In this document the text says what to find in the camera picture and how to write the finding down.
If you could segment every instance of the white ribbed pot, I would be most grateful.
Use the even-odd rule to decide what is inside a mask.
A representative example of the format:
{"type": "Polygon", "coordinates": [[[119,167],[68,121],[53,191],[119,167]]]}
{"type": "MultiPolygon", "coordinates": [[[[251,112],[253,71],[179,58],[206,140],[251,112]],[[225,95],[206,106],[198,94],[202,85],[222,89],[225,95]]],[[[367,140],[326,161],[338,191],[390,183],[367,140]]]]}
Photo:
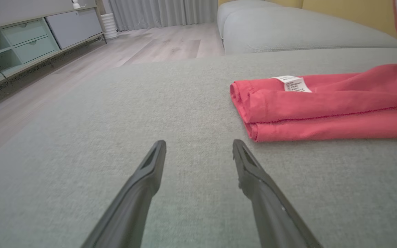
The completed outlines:
{"type": "Polygon", "coordinates": [[[110,14],[101,14],[102,22],[104,22],[105,26],[105,39],[111,40],[118,37],[117,35],[117,27],[114,22],[113,13],[110,14]]]}

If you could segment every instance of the gray cabinet door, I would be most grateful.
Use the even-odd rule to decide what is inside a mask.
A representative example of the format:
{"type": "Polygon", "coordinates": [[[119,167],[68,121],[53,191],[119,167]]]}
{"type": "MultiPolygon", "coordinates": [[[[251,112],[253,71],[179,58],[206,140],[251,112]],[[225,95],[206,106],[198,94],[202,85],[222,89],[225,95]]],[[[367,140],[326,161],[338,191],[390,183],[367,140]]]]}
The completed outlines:
{"type": "Polygon", "coordinates": [[[46,19],[61,49],[102,33],[94,8],[55,14],[46,19]]]}

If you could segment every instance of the light gray seat cushion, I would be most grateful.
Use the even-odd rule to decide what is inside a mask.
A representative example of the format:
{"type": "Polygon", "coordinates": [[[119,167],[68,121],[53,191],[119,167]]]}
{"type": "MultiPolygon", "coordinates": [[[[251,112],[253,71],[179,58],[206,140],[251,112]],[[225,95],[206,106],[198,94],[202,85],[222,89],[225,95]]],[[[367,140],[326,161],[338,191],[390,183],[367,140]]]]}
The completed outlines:
{"type": "Polygon", "coordinates": [[[363,72],[397,49],[245,54],[107,70],[0,149],[0,247],[80,247],[152,144],[167,142],[143,248],[259,248],[232,142],[246,142],[326,248],[397,247],[397,139],[253,143],[234,80],[363,72]]]}
{"type": "Polygon", "coordinates": [[[227,17],[240,10],[253,9],[253,8],[269,8],[269,7],[280,7],[281,5],[276,3],[270,3],[261,0],[237,0],[224,3],[218,7],[217,12],[217,25],[220,37],[223,39],[223,29],[225,28],[225,22],[227,17]]]}
{"type": "Polygon", "coordinates": [[[324,48],[397,48],[397,39],[370,27],[298,8],[237,11],[225,23],[226,54],[324,48]]]}

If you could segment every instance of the gray wall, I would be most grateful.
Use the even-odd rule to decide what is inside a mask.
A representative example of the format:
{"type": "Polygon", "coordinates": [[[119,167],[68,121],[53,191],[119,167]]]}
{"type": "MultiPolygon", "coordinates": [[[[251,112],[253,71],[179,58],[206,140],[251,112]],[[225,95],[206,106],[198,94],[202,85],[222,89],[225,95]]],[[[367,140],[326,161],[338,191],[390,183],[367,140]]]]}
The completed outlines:
{"type": "MultiPolygon", "coordinates": [[[[94,0],[79,0],[81,6],[94,0]]],[[[73,8],[71,0],[0,0],[0,25],[73,8]]]]}

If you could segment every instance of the cabinet top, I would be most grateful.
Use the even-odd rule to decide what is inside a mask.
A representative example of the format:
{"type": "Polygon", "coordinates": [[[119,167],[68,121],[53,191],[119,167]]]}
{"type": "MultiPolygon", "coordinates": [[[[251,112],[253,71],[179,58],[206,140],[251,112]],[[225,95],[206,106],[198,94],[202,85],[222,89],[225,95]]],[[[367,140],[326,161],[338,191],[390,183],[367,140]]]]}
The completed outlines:
{"type": "Polygon", "coordinates": [[[60,11],[60,12],[56,12],[56,13],[38,15],[38,16],[35,16],[35,17],[32,17],[32,18],[28,18],[28,19],[19,19],[19,20],[13,21],[13,22],[8,22],[8,23],[5,23],[3,25],[0,25],[0,29],[1,28],[5,28],[5,27],[10,26],[10,25],[13,25],[13,24],[22,24],[23,22],[29,22],[31,20],[39,19],[39,18],[46,17],[46,16],[53,16],[55,14],[62,14],[62,13],[78,11],[78,10],[84,10],[84,9],[89,9],[89,8],[96,8],[96,7],[97,7],[96,5],[87,5],[85,7],[81,7],[81,8],[78,8],[78,9],[68,9],[66,11],[60,11]]]}

